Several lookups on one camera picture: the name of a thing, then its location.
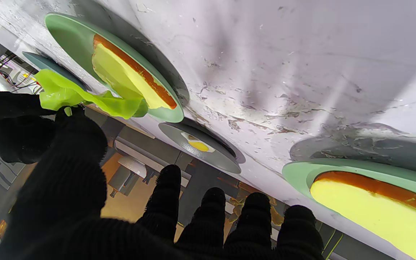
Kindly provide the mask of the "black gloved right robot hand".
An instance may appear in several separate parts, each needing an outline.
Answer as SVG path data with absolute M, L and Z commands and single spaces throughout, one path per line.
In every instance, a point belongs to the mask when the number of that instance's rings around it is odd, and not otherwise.
M 7 163 L 33 164 L 50 147 L 56 111 L 41 107 L 37 95 L 0 92 L 0 158 Z

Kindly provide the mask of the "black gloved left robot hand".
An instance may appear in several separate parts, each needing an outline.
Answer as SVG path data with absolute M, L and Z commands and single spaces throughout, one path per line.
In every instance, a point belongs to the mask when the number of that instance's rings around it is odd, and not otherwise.
M 225 194 L 208 189 L 174 242 L 181 172 L 167 165 L 137 222 L 103 218 L 107 150 L 102 129 L 83 113 L 58 113 L 56 137 L 18 192 L 0 242 L 0 260 L 322 260 L 313 212 L 284 211 L 272 247 L 271 205 L 249 194 L 236 229 L 224 239 Z

